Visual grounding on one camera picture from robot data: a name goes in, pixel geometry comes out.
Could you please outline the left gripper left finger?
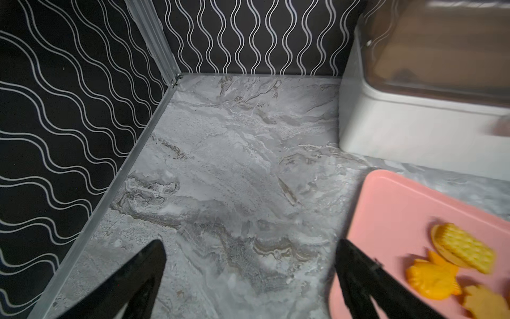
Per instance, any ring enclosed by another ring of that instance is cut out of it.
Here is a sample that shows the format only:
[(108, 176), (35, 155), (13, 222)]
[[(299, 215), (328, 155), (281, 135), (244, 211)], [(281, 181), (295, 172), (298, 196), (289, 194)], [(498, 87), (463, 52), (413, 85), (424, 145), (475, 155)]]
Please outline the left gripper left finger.
[(163, 242), (151, 241), (61, 318), (150, 318), (166, 264)]

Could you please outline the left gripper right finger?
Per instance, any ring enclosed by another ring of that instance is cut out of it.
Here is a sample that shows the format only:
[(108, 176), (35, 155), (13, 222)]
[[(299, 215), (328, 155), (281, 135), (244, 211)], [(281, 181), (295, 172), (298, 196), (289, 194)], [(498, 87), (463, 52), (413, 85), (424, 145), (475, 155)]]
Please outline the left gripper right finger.
[(378, 318), (374, 303), (388, 318), (442, 318), (347, 239), (337, 245), (334, 266), (352, 318)]

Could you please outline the small orange fish cookie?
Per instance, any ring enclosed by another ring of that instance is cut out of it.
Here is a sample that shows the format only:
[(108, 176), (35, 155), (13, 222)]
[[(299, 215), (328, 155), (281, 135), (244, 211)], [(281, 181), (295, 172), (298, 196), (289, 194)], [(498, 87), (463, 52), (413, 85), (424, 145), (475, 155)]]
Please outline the small orange fish cookie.
[(428, 259), (415, 259), (405, 274), (407, 283), (419, 295), (431, 300), (445, 300), (462, 294), (456, 279), (459, 269), (438, 253), (428, 251)]

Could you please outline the orange waffle cookie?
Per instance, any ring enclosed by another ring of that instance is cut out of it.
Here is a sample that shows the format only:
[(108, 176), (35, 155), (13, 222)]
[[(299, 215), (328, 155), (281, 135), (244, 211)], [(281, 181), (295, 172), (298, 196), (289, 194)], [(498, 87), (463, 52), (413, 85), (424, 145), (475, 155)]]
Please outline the orange waffle cookie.
[(433, 226), (430, 237), (438, 253), (452, 264), (486, 275), (493, 272), (495, 251), (453, 223)]

